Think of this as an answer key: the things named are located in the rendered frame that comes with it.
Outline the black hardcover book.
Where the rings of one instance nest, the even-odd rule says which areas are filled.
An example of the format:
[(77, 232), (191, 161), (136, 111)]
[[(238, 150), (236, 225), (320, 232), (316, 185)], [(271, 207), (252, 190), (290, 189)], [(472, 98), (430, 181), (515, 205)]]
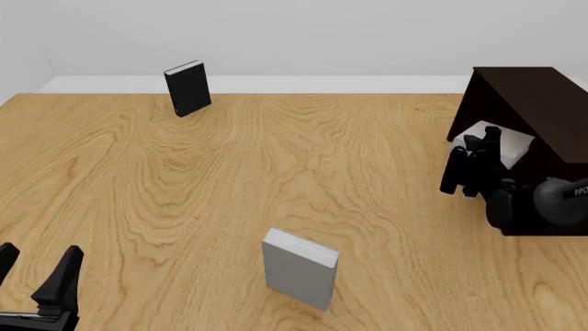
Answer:
[(184, 118), (211, 104), (204, 63), (195, 60), (164, 71), (175, 114)]

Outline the grey hardcover book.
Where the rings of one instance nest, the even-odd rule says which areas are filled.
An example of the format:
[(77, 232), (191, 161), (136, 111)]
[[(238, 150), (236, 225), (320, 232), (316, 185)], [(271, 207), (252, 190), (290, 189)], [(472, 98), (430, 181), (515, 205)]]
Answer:
[(321, 311), (334, 294), (339, 251), (279, 228), (262, 240), (266, 286)]

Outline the dark wooden cabinet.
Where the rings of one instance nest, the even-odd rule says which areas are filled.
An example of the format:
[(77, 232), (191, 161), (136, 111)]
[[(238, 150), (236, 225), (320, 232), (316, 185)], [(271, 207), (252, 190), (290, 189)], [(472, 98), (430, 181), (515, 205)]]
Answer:
[[(510, 170), (519, 184), (548, 177), (588, 178), (588, 91), (550, 67), (477, 67), (447, 139), (485, 120), (535, 137)], [(440, 189), (463, 189), (468, 153), (456, 146), (447, 159)]]

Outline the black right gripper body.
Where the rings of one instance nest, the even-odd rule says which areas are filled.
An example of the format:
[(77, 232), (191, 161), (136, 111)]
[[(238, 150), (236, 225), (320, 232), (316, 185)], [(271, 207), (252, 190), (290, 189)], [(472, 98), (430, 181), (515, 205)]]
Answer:
[(489, 150), (470, 154), (466, 166), (462, 192), (468, 198), (476, 198), (478, 194), (488, 198), (500, 188), (502, 178), (505, 178), (506, 167), (501, 162), (500, 154)]

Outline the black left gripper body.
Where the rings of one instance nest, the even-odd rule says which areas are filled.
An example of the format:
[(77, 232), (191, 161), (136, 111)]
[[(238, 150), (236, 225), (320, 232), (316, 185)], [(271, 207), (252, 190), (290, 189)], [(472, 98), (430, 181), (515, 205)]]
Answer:
[(73, 311), (0, 313), (0, 331), (74, 331), (79, 316)]

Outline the white book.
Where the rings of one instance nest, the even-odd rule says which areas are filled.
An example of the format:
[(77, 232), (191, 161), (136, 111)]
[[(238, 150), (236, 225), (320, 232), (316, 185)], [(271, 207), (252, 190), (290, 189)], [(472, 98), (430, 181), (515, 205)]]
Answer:
[(459, 134), (452, 142), (452, 146), (466, 147), (465, 135), (473, 135), (482, 139), (485, 136), (485, 129), (489, 126), (496, 126), (501, 130), (500, 154), (501, 162), (507, 169), (511, 169), (529, 151), (530, 144), (535, 140), (534, 136), (514, 131), (504, 126), (498, 126), (485, 120), (479, 120), (473, 126)]

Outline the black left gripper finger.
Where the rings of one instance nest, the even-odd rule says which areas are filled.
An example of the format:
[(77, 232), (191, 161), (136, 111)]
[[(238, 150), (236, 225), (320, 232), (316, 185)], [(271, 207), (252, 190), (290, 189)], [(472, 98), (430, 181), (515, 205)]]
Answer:
[(68, 247), (57, 267), (30, 296), (38, 304), (38, 315), (78, 313), (77, 289), (83, 258), (84, 252), (80, 247)]
[(4, 242), (0, 245), (0, 286), (16, 263), (19, 254), (20, 250), (10, 242)]

